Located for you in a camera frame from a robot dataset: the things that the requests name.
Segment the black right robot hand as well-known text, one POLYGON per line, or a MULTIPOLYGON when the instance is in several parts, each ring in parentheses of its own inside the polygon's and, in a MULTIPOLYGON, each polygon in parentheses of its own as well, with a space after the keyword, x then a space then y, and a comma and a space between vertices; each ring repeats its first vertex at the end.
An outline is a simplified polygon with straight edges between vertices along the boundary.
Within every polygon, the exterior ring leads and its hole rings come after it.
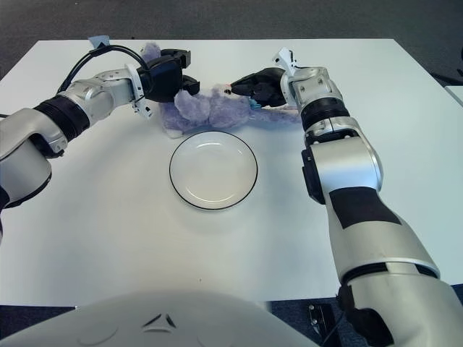
POLYGON ((240 78, 231 83, 231 92, 253 99, 262 107, 279 107, 286 104, 280 81, 284 70, 270 67, 240 78))

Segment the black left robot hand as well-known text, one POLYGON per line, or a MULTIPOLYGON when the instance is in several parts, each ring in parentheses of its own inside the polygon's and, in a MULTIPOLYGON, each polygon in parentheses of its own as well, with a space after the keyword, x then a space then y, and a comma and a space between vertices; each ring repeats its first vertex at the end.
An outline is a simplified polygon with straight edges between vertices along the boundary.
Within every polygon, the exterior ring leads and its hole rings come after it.
POLYGON ((187 91, 190 95, 199 93, 200 82, 183 72, 191 63, 190 51, 146 46, 142 58, 147 68, 139 67, 137 72, 146 99, 169 103, 179 91, 187 91))

